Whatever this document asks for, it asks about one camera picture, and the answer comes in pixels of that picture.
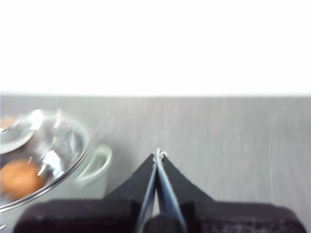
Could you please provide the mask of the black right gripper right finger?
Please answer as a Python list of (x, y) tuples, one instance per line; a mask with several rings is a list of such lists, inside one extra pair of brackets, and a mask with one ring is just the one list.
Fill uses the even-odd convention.
[(160, 209), (187, 233), (304, 233), (290, 209), (268, 203), (217, 201), (157, 153)]

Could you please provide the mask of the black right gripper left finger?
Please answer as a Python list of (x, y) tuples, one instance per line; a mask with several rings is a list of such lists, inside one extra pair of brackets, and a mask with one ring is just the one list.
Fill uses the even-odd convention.
[(153, 154), (106, 197), (51, 200), (27, 208), (16, 233), (132, 233), (153, 170)]

